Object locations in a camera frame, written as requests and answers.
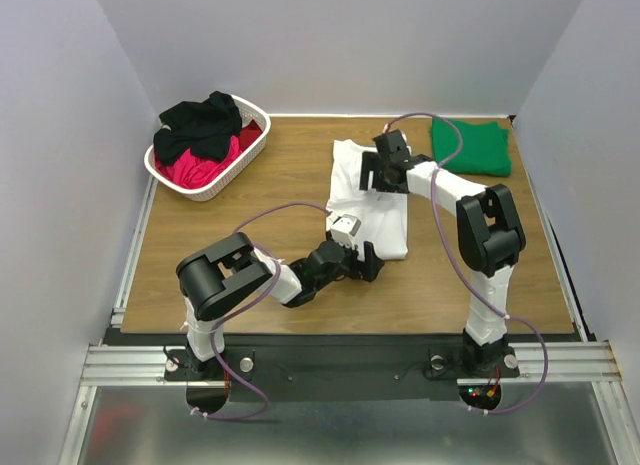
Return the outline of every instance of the black cloth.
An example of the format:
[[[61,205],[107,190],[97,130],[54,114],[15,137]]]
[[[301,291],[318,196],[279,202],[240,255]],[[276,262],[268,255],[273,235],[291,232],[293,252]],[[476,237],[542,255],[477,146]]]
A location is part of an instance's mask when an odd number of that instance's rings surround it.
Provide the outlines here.
[[[232,135],[240,135],[242,117],[233,98],[213,92],[202,103],[181,102],[160,114],[171,130],[162,128],[153,136],[153,150],[164,166],[173,165],[187,150],[216,162],[229,154]]]

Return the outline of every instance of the gray wall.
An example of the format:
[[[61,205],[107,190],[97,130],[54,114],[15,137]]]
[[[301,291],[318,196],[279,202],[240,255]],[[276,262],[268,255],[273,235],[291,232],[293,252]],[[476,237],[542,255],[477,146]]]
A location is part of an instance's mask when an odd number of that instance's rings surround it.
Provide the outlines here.
[[[640,420],[640,0],[584,0],[516,119],[589,325]]]
[[[155,124],[96,0],[0,0],[0,461],[57,463]]]
[[[516,113],[580,0],[99,0],[153,105]]]

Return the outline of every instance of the plastic basket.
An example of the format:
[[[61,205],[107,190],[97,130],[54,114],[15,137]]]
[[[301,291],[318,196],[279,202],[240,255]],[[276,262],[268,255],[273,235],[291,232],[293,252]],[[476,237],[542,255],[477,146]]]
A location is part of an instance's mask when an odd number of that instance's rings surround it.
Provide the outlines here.
[[[201,188],[194,188],[189,190],[188,188],[182,188],[164,178],[156,170],[155,159],[153,155],[153,145],[147,149],[147,153],[144,155],[144,165],[151,175],[153,175],[159,182],[166,185],[172,190],[184,195],[185,197],[194,200],[196,202],[205,202],[211,200],[220,191],[226,187],[231,180],[233,180],[249,163],[251,160],[262,151],[267,144],[267,133],[271,128],[271,119],[264,110],[255,106],[253,103],[244,100],[235,95],[231,95],[233,101],[238,106],[240,115],[242,116],[243,123],[248,123],[251,120],[255,120],[260,128],[262,134],[253,142],[244,152],[240,155],[231,165],[229,165],[220,175],[218,175],[209,185]]]

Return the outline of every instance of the wooden surface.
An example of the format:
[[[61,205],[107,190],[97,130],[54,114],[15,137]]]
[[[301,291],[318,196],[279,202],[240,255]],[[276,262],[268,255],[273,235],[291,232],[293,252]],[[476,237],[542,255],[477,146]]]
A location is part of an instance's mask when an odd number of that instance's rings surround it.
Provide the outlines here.
[[[192,202],[159,184],[122,331],[178,332],[185,308],[176,265],[268,207],[292,200],[325,204],[333,140],[350,138],[371,145],[371,138],[380,133],[384,122],[375,118],[274,119],[264,151],[211,201]],[[426,119],[400,124],[414,153],[431,155],[430,124]],[[506,119],[501,120],[501,126],[511,130]],[[543,332],[571,332],[564,297],[511,132],[509,153],[513,160],[510,177],[467,177],[485,185],[504,183],[518,207],[527,247],[511,280],[509,313],[529,318]],[[443,223],[457,249],[455,220],[444,211]],[[277,256],[292,261],[307,256],[324,239],[324,218],[314,209],[293,207],[266,216],[245,231]],[[297,309],[267,299],[225,327],[234,332],[456,333],[465,324],[469,297],[446,259],[429,202],[412,196],[408,258],[387,262],[374,283],[344,280],[331,284],[313,302]],[[525,331],[518,324],[510,324],[509,329]]]

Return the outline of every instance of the folded green cloth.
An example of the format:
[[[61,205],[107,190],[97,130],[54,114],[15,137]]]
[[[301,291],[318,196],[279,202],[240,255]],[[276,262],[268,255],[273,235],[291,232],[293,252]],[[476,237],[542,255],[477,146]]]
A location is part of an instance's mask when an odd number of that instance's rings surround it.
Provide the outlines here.
[[[454,173],[475,173],[508,177],[511,159],[507,151],[509,131],[500,128],[498,122],[471,124],[459,120],[451,122],[460,130],[464,146],[460,154],[444,168]],[[436,162],[444,160],[458,148],[458,138],[446,123],[434,120],[431,143]]]

